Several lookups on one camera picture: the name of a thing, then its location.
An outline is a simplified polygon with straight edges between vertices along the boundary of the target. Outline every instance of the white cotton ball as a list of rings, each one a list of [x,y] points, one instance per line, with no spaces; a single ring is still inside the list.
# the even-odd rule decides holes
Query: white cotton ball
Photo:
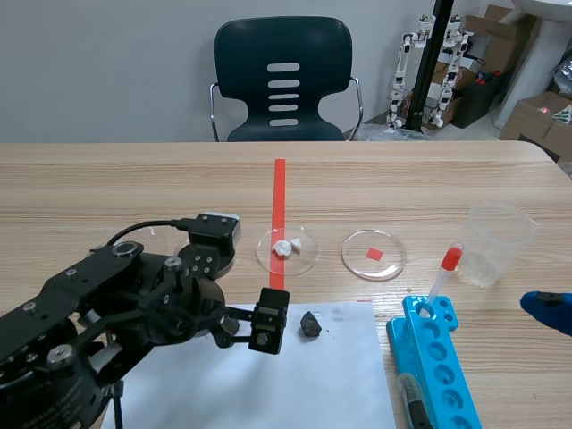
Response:
[[[300,250],[302,250],[302,241],[300,239],[292,239],[290,240],[290,244],[295,252],[300,253]]]
[[[279,257],[289,257],[292,253],[292,245],[286,240],[278,240],[272,246],[272,250]]]

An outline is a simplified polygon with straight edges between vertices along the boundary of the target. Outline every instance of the black robotic arm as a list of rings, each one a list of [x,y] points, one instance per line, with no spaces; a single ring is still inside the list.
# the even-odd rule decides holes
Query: black robotic arm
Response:
[[[150,225],[185,231],[190,244],[169,257],[145,253],[134,241],[116,243]],[[247,311],[227,307],[215,282],[231,268],[239,228],[238,216],[225,214],[134,225],[0,317],[0,425],[89,428],[112,397],[117,413],[121,378],[153,347],[203,332],[221,348],[247,342],[278,354],[290,294],[262,289]],[[250,335],[237,336],[238,320],[250,322]]]

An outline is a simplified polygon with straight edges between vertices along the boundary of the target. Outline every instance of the wooden table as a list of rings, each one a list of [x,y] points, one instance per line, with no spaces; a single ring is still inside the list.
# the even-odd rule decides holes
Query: wooden table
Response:
[[[286,278],[292,302],[374,302],[398,428],[386,322],[402,315],[405,295],[429,291],[469,207],[522,207],[542,230],[502,280],[488,290],[448,284],[453,340],[484,428],[570,427],[572,341],[518,301],[572,289],[572,183],[523,142],[0,145],[0,314],[115,231],[208,209],[242,217],[238,262],[220,284],[228,302],[255,302],[268,282],[254,248],[270,227],[277,157],[287,159],[286,223],[320,246],[309,272]],[[367,227],[403,241],[408,262],[395,280],[368,282],[341,262],[342,242]]]

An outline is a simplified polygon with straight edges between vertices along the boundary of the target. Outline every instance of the blue tool handle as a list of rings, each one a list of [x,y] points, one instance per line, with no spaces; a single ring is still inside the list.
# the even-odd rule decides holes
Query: blue tool handle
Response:
[[[540,323],[572,336],[572,293],[528,292],[520,306]]]

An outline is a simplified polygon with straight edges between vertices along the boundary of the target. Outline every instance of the black chair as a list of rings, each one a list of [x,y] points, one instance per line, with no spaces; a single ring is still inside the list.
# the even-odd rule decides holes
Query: black chair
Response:
[[[215,123],[214,89],[242,100],[248,118],[228,141],[344,140],[340,129],[322,119],[320,100],[345,91],[359,80],[351,73],[351,35],[334,18],[296,16],[231,21],[216,34],[214,59],[218,83],[211,85],[211,124]]]

